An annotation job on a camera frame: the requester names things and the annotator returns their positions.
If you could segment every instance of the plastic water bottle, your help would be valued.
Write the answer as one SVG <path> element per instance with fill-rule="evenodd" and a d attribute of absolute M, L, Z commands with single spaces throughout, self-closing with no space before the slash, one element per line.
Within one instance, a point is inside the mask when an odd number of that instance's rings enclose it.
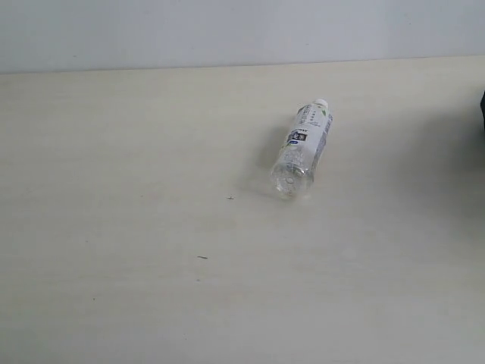
<path fill-rule="evenodd" d="M 332 121 L 325 100 L 300 108 L 271 170 L 271 180 L 282 196 L 297 196 L 311 186 Z"/>

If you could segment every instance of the bottle label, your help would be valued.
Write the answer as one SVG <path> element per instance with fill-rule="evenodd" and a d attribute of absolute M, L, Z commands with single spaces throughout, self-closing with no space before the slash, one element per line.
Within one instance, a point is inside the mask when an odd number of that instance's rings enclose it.
<path fill-rule="evenodd" d="M 304 154 L 311 155 L 305 163 L 305 169 L 314 170 L 327 142 L 327 135 L 333 117 L 322 105 L 306 105 L 298 111 L 295 126 L 289 132 L 284 147 L 303 149 Z"/>

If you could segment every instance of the bottle bottom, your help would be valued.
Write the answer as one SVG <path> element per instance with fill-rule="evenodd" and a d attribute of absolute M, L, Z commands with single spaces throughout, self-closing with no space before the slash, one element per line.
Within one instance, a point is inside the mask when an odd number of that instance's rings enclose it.
<path fill-rule="evenodd" d="M 271 172 L 271 180 L 283 197 L 297 196 L 312 182 L 310 175 L 293 163 L 276 165 Z"/>

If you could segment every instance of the table surface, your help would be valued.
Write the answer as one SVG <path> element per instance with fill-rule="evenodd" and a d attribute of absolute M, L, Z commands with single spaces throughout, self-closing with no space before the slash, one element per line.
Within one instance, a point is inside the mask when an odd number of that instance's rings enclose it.
<path fill-rule="evenodd" d="M 0 76 L 0 362 L 485 362 L 484 89 L 485 57 Z"/>

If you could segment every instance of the black object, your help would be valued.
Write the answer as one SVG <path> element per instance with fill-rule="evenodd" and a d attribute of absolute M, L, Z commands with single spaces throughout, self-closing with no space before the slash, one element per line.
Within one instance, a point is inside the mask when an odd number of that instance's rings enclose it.
<path fill-rule="evenodd" d="M 482 115 L 483 115 L 483 127 L 485 127 L 485 93 L 482 97 L 482 102 L 480 103 L 480 107 L 482 109 Z"/>

